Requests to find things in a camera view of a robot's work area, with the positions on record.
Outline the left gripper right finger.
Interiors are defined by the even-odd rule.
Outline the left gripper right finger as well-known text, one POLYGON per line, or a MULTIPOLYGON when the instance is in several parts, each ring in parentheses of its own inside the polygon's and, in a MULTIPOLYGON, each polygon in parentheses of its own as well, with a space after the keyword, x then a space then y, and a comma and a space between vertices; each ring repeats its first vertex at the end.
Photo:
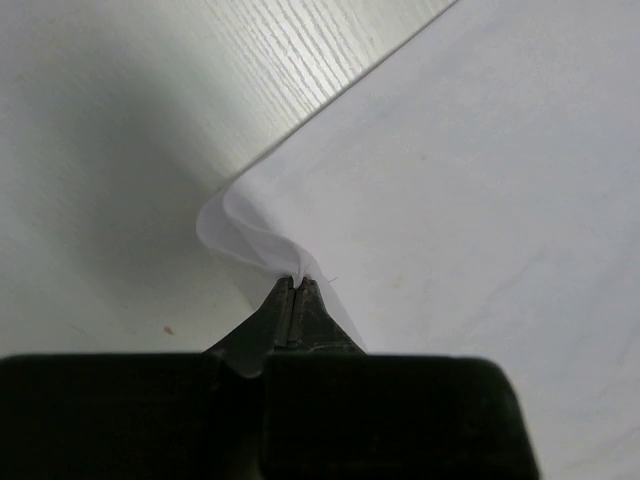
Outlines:
POLYGON ((364 353, 329 315, 317 282, 308 277, 289 290, 284 310, 284 349, 308 353, 364 353))

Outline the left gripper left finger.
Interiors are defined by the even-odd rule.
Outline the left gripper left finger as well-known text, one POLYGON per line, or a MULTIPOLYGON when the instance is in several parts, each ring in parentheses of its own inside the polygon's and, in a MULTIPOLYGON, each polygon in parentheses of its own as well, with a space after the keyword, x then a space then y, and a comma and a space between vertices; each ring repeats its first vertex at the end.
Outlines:
POLYGON ((261 376, 266 358, 287 345, 294 300, 294 280, 278 279, 260 307, 207 353, 243 378, 261 376))

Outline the white t shirt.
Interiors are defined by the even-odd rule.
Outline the white t shirt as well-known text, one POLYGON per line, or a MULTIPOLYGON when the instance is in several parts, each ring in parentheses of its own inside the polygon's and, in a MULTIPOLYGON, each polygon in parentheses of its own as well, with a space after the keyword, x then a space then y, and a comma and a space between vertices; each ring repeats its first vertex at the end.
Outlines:
POLYGON ((460 1, 202 209, 376 352, 478 355, 548 479, 639 475, 639 5, 460 1))

